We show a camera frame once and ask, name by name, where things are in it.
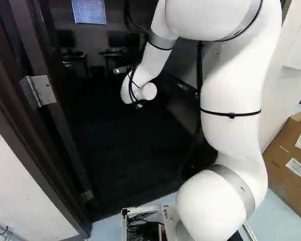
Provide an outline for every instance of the wall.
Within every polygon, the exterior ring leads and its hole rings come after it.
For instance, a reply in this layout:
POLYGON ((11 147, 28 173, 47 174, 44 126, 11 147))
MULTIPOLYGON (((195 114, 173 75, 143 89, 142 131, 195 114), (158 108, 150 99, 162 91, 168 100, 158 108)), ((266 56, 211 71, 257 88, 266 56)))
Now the wall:
MULTIPOLYGON (((149 29, 155 12, 157 0, 130 0, 133 19, 149 29)), ((77 51, 88 54, 89 65, 105 65, 98 53, 109 48, 109 31, 127 31, 123 22, 123 0, 105 1, 107 25, 75 24, 71 0, 50 0, 50 9, 56 29, 68 29, 75 33, 77 51)), ((194 64, 196 62, 197 41, 178 39, 164 69, 196 87, 194 64)))
MULTIPOLYGON (((149 28, 157 1, 131 1, 131 14, 141 26, 149 28)), ((105 65, 99 52, 109 48, 107 34, 109 31, 124 31, 123 0, 105 1, 107 25, 75 24, 71 0, 50 0, 50 9, 56 29, 72 30, 76 36, 77 51, 88 54, 89 65, 105 65)))
POLYGON ((0 222, 29 241, 58 241, 78 234, 1 135, 0 222))
POLYGON ((301 100, 301 70, 284 67, 301 27, 301 0, 292 0, 269 67, 262 98, 260 145, 265 150, 301 100))

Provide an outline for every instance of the door hinge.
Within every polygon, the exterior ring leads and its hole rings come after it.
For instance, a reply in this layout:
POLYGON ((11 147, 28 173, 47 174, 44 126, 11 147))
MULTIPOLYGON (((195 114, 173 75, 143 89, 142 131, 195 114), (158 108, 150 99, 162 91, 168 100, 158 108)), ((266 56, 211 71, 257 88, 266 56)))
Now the door hinge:
POLYGON ((47 75, 26 76, 20 85, 29 105, 34 109, 57 102, 47 75))

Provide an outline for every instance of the black cable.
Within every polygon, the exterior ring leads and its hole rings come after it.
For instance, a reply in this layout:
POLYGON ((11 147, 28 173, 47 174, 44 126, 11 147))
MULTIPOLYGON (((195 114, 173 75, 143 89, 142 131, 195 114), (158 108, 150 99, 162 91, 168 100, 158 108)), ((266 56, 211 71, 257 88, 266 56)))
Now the black cable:
POLYGON ((183 184, 182 181, 182 172, 183 169, 186 165, 186 163, 189 161, 189 159, 192 157, 196 145, 197 145, 197 137, 200 133, 201 130, 201 104, 200 104, 200 92, 201 92, 201 87, 203 84, 203 68, 202 68, 202 61, 203 61, 203 43, 202 41, 198 41, 197 43, 197 58, 196 58, 196 87, 197 87, 197 98, 198 98, 198 112, 197 112, 197 123, 196 123, 196 128, 194 132, 194 140, 191 143, 189 149, 186 152, 186 155, 184 157, 183 162, 180 164, 178 172, 177 172, 177 177, 179 180, 180 185, 183 184))
POLYGON ((160 225, 164 226, 164 224, 162 222, 157 222, 157 221, 147 221, 145 219, 136 219, 134 221, 144 221, 144 222, 147 222, 147 223, 157 223, 157 224, 160 224, 160 225))

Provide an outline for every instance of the black floor mat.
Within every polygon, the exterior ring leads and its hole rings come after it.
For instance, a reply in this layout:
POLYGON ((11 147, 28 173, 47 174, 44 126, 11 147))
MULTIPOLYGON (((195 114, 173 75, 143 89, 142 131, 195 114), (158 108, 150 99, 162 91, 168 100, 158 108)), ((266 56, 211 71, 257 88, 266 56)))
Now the black floor mat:
POLYGON ((71 129, 99 216, 178 189, 177 171, 193 137, 166 109, 167 101, 159 93, 137 110, 124 104, 118 91, 98 88, 76 101, 71 129))

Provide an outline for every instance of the white robotic arm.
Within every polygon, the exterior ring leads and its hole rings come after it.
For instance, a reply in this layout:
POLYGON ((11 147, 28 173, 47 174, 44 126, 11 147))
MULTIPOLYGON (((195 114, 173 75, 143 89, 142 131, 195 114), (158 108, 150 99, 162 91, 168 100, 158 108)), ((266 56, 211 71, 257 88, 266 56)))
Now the white robotic arm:
MULTIPOLYGON (((159 0, 151 28, 133 77, 137 99, 155 97, 156 88, 148 82, 161 72, 178 37, 224 41, 200 96, 203 132, 218 158, 182 185, 177 210, 194 240, 227 240, 267 191, 258 123, 262 85, 281 29, 280 2, 159 0)), ((126 77, 125 103, 131 103, 128 83, 126 77)))

